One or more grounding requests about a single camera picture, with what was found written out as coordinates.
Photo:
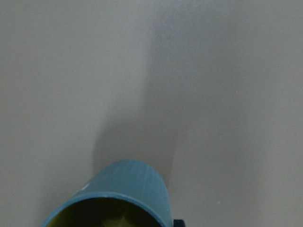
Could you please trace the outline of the blue mug yellow inside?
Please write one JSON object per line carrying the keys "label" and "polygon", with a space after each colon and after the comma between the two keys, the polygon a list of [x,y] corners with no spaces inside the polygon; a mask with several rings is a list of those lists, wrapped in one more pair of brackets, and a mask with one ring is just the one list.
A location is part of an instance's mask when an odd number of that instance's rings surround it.
{"label": "blue mug yellow inside", "polygon": [[171,216],[161,175],[138,160],[104,167],[41,224],[43,227],[184,227]]}

